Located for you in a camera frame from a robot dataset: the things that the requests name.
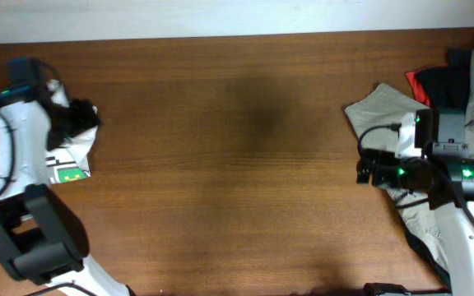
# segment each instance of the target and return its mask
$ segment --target green led light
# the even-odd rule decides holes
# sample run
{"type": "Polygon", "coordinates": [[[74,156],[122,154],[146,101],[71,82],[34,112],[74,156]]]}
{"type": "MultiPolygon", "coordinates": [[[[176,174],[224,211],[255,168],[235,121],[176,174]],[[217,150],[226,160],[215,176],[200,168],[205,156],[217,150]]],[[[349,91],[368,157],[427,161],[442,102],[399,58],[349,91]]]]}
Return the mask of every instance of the green led light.
{"type": "Polygon", "coordinates": [[[470,171],[469,169],[463,169],[463,170],[462,170],[462,175],[463,175],[464,177],[471,177],[471,176],[473,175],[473,172],[470,171]]]}

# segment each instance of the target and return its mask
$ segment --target wooden table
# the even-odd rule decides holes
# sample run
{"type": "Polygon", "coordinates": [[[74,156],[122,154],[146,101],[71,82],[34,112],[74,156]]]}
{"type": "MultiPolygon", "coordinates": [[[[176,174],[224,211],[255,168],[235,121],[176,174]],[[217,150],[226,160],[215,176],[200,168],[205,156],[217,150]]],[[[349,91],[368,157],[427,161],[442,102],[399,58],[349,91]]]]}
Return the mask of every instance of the wooden table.
{"type": "MultiPolygon", "coordinates": [[[[472,46],[474,29],[0,45],[54,65],[104,125],[55,192],[138,295],[437,289],[386,193],[356,185],[343,109],[472,46]]],[[[0,267],[0,293],[36,289],[0,267]]]]}

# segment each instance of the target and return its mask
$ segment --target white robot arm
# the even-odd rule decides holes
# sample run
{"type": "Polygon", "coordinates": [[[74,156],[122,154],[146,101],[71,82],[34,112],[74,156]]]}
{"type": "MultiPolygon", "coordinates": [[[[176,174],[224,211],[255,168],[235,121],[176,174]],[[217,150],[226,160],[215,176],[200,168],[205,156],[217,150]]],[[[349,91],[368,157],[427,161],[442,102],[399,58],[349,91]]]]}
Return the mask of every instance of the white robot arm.
{"type": "Polygon", "coordinates": [[[67,295],[134,295],[89,253],[80,220],[49,190],[45,151],[96,125],[78,118],[84,104],[54,104],[42,62],[10,61],[13,86],[0,93],[0,262],[14,280],[31,280],[67,295]],[[37,227],[13,230],[34,219],[37,227]]]}
{"type": "Polygon", "coordinates": [[[372,174],[374,186],[426,192],[444,239],[453,295],[474,296],[474,159],[468,158],[464,114],[423,109],[407,113],[401,124],[382,127],[399,128],[397,150],[359,144],[358,183],[367,183],[372,174]]]}

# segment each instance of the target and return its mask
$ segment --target black fabric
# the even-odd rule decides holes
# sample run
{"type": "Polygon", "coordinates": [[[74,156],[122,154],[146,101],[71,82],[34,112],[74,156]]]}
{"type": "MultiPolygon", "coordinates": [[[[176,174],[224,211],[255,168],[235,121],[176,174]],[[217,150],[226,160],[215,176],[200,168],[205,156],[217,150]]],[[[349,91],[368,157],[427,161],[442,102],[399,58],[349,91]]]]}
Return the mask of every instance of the black fabric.
{"type": "Polygon", "coordinates": [[[442,268],[438,263],[436,263],[435,259],[433,258],[433,255],[431,255],[431,252],[429,251],[429,248],[425,245],[424,242],[422,242],[421,239],[419,239],[417,236],[412,234],[407,227],[405,228],[405,238],[407,240],[407,243],[409,244],[409,247],[416,252],[420,257],[422,257],[424,260],[429,262],[431,266],[433,266],[434,270],[438,274],[438,277],[440,280],[442,280],[442,283],[444,286],[448,289],[451,289],[451,279],[449,277],[449,273],[442,268]]]}
{"type": "Polygon", "coordinates": [[[433,67],[415,74],[429,96],[431,108],[466,111],[470,92],[469,68],[433,67]]]}
{"type": "Polygon", "coordinates": [[[461,109],[466,112],[470,93],[472,50],[449,49],[447,67],[432,67],[415,74],[429,96],[431,108],[461,109]]]}

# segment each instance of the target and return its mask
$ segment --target white wall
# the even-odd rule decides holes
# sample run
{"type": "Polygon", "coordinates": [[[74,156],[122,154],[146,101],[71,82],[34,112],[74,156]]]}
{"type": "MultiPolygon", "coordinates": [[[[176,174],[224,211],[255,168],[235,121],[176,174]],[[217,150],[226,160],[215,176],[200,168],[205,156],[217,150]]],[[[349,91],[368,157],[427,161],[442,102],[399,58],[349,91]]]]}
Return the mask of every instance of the white wall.
{"type": "Polygon", "coordinates": [[[0,43],[474,26],[474,0],[0,0],[0,43]]]}

